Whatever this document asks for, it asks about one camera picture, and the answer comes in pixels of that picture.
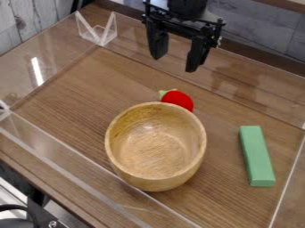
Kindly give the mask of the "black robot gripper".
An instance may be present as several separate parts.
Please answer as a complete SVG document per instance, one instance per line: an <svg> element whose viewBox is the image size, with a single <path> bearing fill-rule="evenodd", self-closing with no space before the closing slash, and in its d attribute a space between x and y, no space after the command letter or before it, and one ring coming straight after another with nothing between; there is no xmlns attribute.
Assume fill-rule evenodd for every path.
<svg viewBox="0 0 305 228"><path fill-rule="evenodd" d="M208 1L144 0L150 54L158 60L169 52L169 33L164 29L188 37L190 40L188 72L194 72L205 63L212 47L217 47L221 42L222 29L226 25L225 19L209 11Z"/></svg>

